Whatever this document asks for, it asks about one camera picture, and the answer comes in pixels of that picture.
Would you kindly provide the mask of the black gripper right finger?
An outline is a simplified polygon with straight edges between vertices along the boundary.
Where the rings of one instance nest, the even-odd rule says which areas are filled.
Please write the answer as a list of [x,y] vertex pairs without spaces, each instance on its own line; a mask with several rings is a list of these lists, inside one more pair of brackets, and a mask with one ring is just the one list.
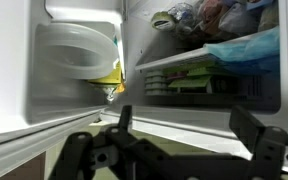
[[232,108],[229,127],[252,154],[245,180],[280,180],[288,168],[288,132],[265,126],[241,106]]

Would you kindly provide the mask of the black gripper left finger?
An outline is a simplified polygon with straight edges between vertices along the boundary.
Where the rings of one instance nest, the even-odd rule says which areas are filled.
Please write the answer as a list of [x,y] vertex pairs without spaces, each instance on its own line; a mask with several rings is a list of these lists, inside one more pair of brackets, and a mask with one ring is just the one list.
[[71,134],[47,180],[93,180],[102,168],[119,180],[183,180],[176,157],[128,132],[131,118],[132,107],[126,105],[118,123],[95,137],[88,132]]

